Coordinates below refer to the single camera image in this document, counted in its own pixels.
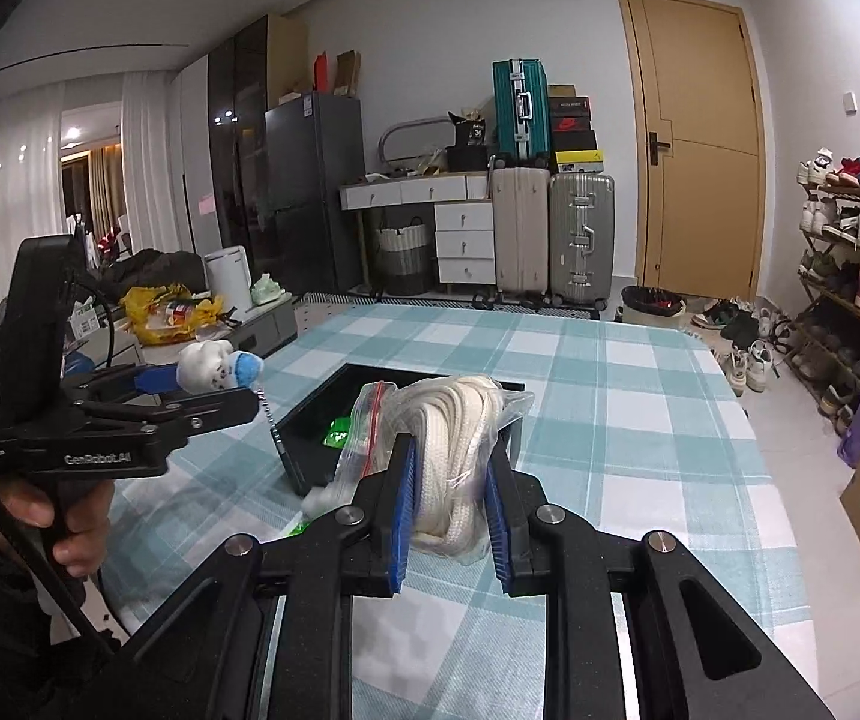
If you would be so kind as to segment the person's left hand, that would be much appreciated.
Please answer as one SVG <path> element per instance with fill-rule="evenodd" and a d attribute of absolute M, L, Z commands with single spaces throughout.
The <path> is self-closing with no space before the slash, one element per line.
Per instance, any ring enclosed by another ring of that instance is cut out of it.
<path fill-rule="evenodd" d="M 110 479 L 99 481 L 65 509 L 65 536 L 54 544 L 52 557 L 71 577 L 87 578 L 103 564 L 110 528 L 109 509 L 115 492 L 116 486 Z M 0 479 L 0 502 L 25 527 L 45 530 L 54 523 L 52 502 L 43 491 L 21 479 Z"/>

